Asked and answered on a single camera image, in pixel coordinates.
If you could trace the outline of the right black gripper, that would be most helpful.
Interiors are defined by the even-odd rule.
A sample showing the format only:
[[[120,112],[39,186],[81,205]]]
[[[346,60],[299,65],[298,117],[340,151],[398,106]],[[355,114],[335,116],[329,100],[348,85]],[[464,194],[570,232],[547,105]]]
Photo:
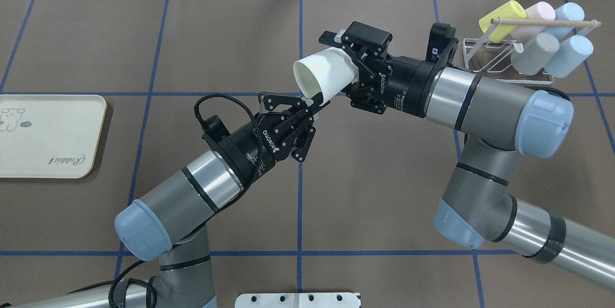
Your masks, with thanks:
[[[426,117],[428,92],[444,64],[431,63],[387,53],[393,35],[379,28],[354,21],[346,31],[325,31],[319,43],[343,49],[358,66],[358,82],[345,93],[351,106],[382,114],[387,108]]]

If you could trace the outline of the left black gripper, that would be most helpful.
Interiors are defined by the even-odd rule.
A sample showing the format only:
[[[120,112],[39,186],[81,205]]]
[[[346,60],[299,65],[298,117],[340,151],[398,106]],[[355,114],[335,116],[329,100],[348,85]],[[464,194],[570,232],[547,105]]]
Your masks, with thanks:
[[[211,150],[222,156],[242,187],[253,183],[288,157],[304,161],[316,134],[314,118],[319,118],[319,111],[331,103],[317,105],[316,97],[261,92],[258,95],[260,110],[253,114],[245,104],[227,94],[215,93],[202,100],[215,97],[238,104],[250,118],[247,124],[221,142],[208,144]]]

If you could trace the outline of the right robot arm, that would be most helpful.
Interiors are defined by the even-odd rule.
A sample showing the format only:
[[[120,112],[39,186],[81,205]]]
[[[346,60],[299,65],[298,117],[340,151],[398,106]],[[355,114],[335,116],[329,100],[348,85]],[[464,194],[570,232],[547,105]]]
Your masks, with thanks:
[[[387,108],[467,135],[433,226],[462,246],[503,243],[536,263],[560,267],[613,290],[614,240],[507,193],[521,156],[547,159],[574,114],[558,94],[513,85],[452,65],[455,28],[434,23],[424,60],[387,52],[393,35],[354,21],[319,42],[340,49],[355,69],[341,91],[351,106]]]

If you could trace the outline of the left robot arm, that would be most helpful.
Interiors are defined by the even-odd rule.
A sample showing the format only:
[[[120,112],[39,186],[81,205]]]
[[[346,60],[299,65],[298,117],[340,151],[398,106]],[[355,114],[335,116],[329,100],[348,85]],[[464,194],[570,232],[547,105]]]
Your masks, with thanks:
[[[209,151],[125,208],[114,227],[137,257],[114,280],[31,302],[29,308],[215,308],[206,225],[277,162],[305,160],[323,93],[259,93],[260,109],[209,94],[194,115]]]

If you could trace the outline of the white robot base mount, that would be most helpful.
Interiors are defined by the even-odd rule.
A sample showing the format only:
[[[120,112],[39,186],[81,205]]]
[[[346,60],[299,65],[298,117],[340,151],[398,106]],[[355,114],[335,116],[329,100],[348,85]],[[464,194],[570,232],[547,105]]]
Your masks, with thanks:
[[[237,297],[235,308],[360,308],[359,293],[246,293]]]

